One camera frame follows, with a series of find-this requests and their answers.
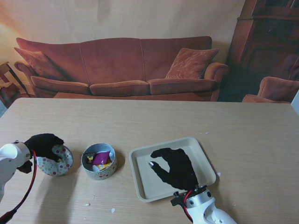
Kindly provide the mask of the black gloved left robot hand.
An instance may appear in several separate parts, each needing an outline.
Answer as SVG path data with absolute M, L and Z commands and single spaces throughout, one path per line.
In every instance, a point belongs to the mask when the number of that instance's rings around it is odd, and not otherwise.
M 29 150 L 34 151 L 37 157 L 45 157 L 59 162 L 61 158 L 52 152 L 52 148 L 63 145 L 64 141 L 52 133 L 43 133 L 30 137 L 24 144 Z

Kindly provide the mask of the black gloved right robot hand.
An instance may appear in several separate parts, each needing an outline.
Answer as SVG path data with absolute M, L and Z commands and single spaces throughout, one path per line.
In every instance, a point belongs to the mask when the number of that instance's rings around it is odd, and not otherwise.
M 152 152 L 150 156 L 161 157 L 168 163 L 170 170 L 167 172 L 158 163 L 150 162 L 150 167 L 163 182 L 185 191 L 194 190 L 198 186 L 191 160 L 183 149 L 161 148 Z

